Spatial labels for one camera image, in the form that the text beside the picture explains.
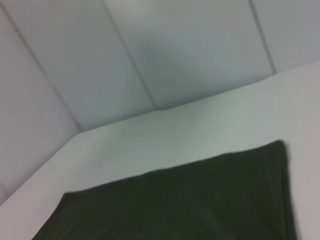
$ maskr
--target cloth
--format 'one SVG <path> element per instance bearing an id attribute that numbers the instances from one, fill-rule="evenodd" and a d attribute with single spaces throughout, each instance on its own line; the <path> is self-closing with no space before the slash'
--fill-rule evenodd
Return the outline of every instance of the cloth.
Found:
<path id="1" fill-rule="evenodd" d="M 33 240 L 296 240 L 285 145 L 66 193 Z"/>

